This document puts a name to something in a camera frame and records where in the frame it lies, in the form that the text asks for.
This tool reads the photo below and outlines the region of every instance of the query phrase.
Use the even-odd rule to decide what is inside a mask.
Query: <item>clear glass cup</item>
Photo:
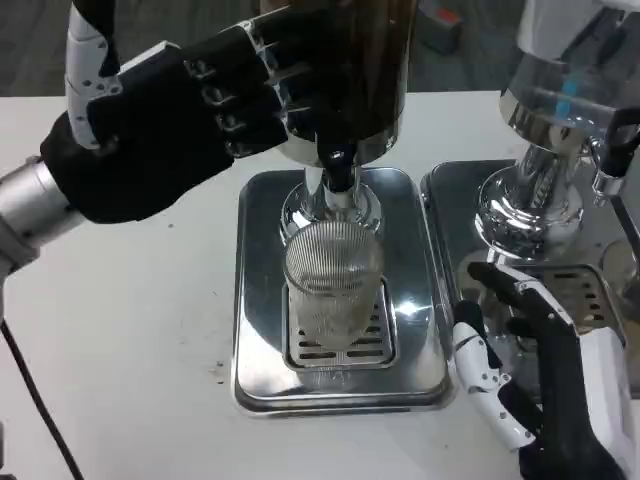
[[[369,323],[383,264],[375,234],[358,224],[317,222],[303,228],[285,250],[289,315],[310,341],[347,348]]]

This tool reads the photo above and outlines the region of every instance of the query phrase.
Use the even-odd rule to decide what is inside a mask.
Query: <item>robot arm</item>
[[[142,220],[229,168],[313,127],[341,88],[330,0],[286,7],[120,66],[113,0],[74,0],[68,112],[41,156],[0,181],[0,255],[11,271],[82,219]]]
[[[480,307],[461,302],[455,309],[462,384],[505,445],[519,451],[523,477],[634,478],[622,340],[608,327],[579,335],[549,291],[513,268],[477,263],[469,273],[524,315],[511,320],[512,333],[537,342],[541,410],[501,372]]]

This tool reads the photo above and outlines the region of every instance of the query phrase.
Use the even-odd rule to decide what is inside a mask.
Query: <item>silver metal panel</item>
[[[455,302],[462,298],[478,300],[478,291],[473,286],[475,281],[466,273],[467,264],[473,260],[489,258],[488,248],[474,227],[480,187],[491,174],[512,164],[513,162],[502,160],[451,162],[436,167],[421,182],[432,248],[436,254],[436,275],[440,291],[443,293],[445,316],[449,322],[452,318],[451,306]],[[564,254],[544,262],[545,266],[566,268],[588,265],[601,274],[600,265],[607,247],[616,241],[626,241],[612,206],[593,206],[592,176],[593,169],[581,168],[574,180],[585,207],[579,235]],[[522,264],[522,261],[508,263]],[[619,315],[616,297],[610,296]],[[485,315],[489,318],[495,317],[495,312],[485,310]],[[638,320],[640,319],[625,319],[620,316],[627,338],[628,373],[634,398],[640,398]],[[519,378],[517,371],[512,373],[524,388],[529,391],[535,390],[528,385],[529,379],[526,375]]]
[[[610,327],[624,342],[624,332],[601,274],[589,265],[527,265],[523,272],[537,278],[571,315],[580,334]]]
[[[448,331],[434,298],[432,255],[420,198],[399,170],[365,169],[362,181],[385,215],[384,277],[395,315],[396,352],[385,369],[292,369],[283,358],[282,205],[302,171],[265,172],[240,198],[236,263],[234,396],[258,415],[434,408],[450,398]]]

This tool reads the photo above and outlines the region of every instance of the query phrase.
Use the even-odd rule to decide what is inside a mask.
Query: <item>robotic finger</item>
[[[462,301],[455,307],[454,318],[458,376],[472,402],[509,450],[532,444],[542,426],[542,413],[502,371],[502,362],[487,342],[480,307]]]
[[[474,262],[469,265],[468,271],[473,279],[494,291],[500,302],[521,311],[526,320],[557,318],[573,327],[573,319],[539,280],[515,268],[493,263]],[[537,332],[546,324],[530,322],[530,327]]]

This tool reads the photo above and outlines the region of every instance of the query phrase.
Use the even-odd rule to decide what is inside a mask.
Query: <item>black cable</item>
[[[38,393],[38,388],[36,387],[36,384],[33,381],[33,377],[31,377],[31,373],[29,373],[29,369],[27,367],[26,362],[24,361],[22,353],[20,353],[20,349],[18,348],[18,345],[16,344],[16,341],[14,340],[13,335],[11,334],[11,330],[9,330],[9,325],[7,325],[7,322],[2,319],[0,319],[0,331],[2,332],[2,336],[4,337],[5,341],[7,342],[7,346],[11,351],[11,355],[13,356],[13,359],[15,360],[16,365],[18,366],[18,370],[20,371],[20,375],[22,376],[22,379],[24,380],[24,383],[27,386],[29,395],[31,395],[31,399],[35,404],[36,409],[38,410],[38,413],[42,417],[42,420],[47,426],[49,433],[55,440],[56,445],[58,445],[58,449],[60,450],[60,453],[62,454],[62,458],[64,458],[64,461],[67,464],[67,467],[69,467],[72,477],[74,478],[74,480],[84,480],[84,477],[82,476],[82,473],[78,468],[78,464],[73,458],[73,455],[71,454],[69,447],[65,443],[64,438],[62,438],[62,435],[60,434],[58,427],[56,426],[55,422],[51,418],[51,415],[49,414],[49,410],[47,410],[46,405],[42,401],[42,397],[40,396],[40,393]]]

